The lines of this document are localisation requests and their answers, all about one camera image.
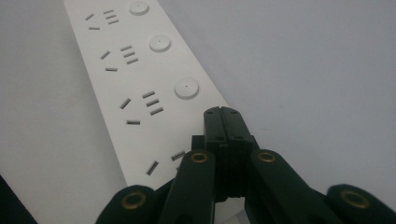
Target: socket slot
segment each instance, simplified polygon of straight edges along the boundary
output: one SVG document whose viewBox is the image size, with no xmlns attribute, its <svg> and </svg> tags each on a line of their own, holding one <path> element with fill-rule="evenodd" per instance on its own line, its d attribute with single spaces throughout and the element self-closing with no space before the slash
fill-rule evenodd
<svg viewBox="0 0 396 224">
<path fill-rule="evenodd" d="M 107 72 L 117 72 L 118 70 L 118 68 L 106 68 Z"/>
<path fill-rule="evenodd" d="M 138 60 L 137 58 L 135 58 L 135 59 L 132 59 L 131 61 L 126 62 L 126 64 L 135 63 L 135 62 L 137 62 L 137 61 L 139 61 L 139 60 Z"/>
<path fill-rule="evenodd" d="M 129 124 L 129 125 L 140 125 L 140 120 L 128 119 L 126 121 L 126 124 Z"/>
<path fill-rule="evenodd" d="M 116 21 L 110 21 L 108 24 L 109 24 L 109 25 L 111 25 L 111 24 L 113 24 L 113 23 L 116 23 L 116 22 L 119 22 L 119 20 L 116 20 Z"/>
<path fill-rule="evenodd" d="M 154 116 L 154 115 L 156 115 L 158 113 L 161 113 L 161 112 L 163 112 L 163 108 L 162 107 L 160 107 L 158 109 L 155 109 L 155 110 L 153 110 L 153 111 L 151 111 L 149 113 L 150 113 L 151 116 Z"/>
<path fill-rule="evenodd" d="M 114 9 L 110 9 L 110 10 L 108 10 L 108 11 L 104 11 L 103 14 L 108 14 L 108 13 L 110 13 L 110 12 L 114 12 Z"/>
<path fill-rule="evenodd" d="M 117 15 L 108 16 L 108 17 L 106 17 L 106 20 L 111 19 L 111 18 L 115 18 L 116 16 L 117 16 Z"/>
<path fill-rule="evenodd" d="M 151 102 L 146 103 L 146 106 L 149 107 L 149 106 L 152 106 L 152 105 L 156 105 L 156 104 L 158 104 L 159 102 L 160 102 L 160 100 L 155 99 L 155 100 L 153 100 L 153 101 L 151 101 Z"/>
<path fill-rule="evenodd" d="M 151 175 L 152 172 L 154 172 L 155 168 L 157 168 L 158 166 L 158 162 L 154 161 L 154 163 L 151 164 L 151 166 L 149 167 L 148 171 L 146 172 L 147 175 Z"/>
<path fill-rule="evenodd" d="M 92 17 L 93 17 L 93 14 L 89 15 L 88 17 L 86 17 L 85 20 L 87 21 L 87 20 L 89 20 Z"/>
<path fill-rule="evenodd" d="M 122 105 L 120 106 L 121 109 L 124 109 L 125 106 L 127 106 L 129 103 L 131 103 L 131 99 L 126 99 L 126 101 L 124 101 L 124 103 L 122 103 Z"/>
<path fill-rule="evenodd" d="M 172 161 L 178 160 L 186 155 L 185 151 L 178 152 L 177 154 L 171 156 Z"/>
<path fill-rule="evenodd" d="M 125 50 L 131 49 L 131 48 L 132 48 L 132 46 L 127 46 L 127 47 L 125 47 L 125 48 L 120 49 L 120 51 L 125 51 Z"/>
<path fill-rule="evenodd" d="M 130 57 L 130 56 L 132 56 L 132 55 L 134 55 L 134 51 L 132 51 L 131 53 L 125 54 L 123 57 L 124 57 L 124 58 L 128 58 L 128 57 Z"/>
<path fill-rule="evenodd" d="M 109 55 L 110 54 L 110 51 L 107 51 L 106 53 L 104 53 L 103 55 L 102 55 L 102 57 L 100 57 L 100 59 L 104 59 L 105 57 L 107 57 L 107 55 Z"/>
<path fill-rule="evenodd" d="M 148 98 L 148 97 L 150 97 L 152 95 L 155 95 L 155 91 L 148 92 L 148 93 L 142 95 L 142 97 L 143 97 L 143 99 L 146 99 L 146 98 Z"/>
</svg>

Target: power strip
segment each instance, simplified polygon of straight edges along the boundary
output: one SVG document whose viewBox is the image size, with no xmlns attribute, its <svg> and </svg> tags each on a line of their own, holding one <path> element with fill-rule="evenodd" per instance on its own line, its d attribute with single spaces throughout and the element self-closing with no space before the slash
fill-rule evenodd
<svg viewBox="0 0 396 224">
<path fill-rule="evenodd" d="M 157 1 L 64 4 L 127 184 L 157 189 L 226 102 Z M 241 209 L 229 200 L 217 221 Z"/>
</svg>

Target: metal hole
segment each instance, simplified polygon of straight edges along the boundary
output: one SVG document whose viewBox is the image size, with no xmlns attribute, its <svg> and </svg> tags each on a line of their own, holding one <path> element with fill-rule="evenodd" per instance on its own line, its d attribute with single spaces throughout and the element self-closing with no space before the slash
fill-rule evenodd
<svg viewBox="0 0 396 224">
<path fill-rule="evenodd" d="M 140 191 L 132 192 L 122 199 L 122 207 L 125 209 L 136 209 L 146 202 L 146 195 Z"/>
<path fill-rule="evenodd" d="M 265 162 L 273 162 L 276 160 L 276 157 L 269 152 L 261 152 L 259 153 L 259 159 Z"/>
<path fill-rule="evenodd" d="M 349 205 L 360 209 L 368 208 L 370 206 L 370 203 L 366 197 L 352 190 L 343 190 L 341 192 L 341 198 Z"/>
<path fill-rule="evenodd" d="M 205 162 L 207 161 L 207 155 L 203 152 L 197 152 L 191 155 L 193 162 Z"/>
</svg>

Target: electrical outlet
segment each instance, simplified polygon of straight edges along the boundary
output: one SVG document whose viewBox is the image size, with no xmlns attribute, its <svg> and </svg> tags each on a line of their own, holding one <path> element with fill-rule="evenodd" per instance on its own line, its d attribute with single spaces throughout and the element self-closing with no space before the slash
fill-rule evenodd
<svg viewBox="0 0 396 224">
<path fill-rule="evenodd" d="M 204 134 L 204 112 L 227 104 L 157 1 L 64 3 L 125 180 L 157 189 Z M 229 200 L 217 221 L 242 208 Z"/>
</svg>

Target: white tabletop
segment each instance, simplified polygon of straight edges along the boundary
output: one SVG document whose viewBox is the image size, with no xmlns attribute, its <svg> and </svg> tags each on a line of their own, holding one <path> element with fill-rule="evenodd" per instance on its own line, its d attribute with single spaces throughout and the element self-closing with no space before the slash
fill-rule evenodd
<svg viewBox="0 0 396 224">
<path fill-rule="evenodd" d="M 396 210 L 396 2 L 160 3 L 262 148 Z M 39 223 L 126 186 L 62 0 L 0 1 L 0 174 Z"/>
</svg>

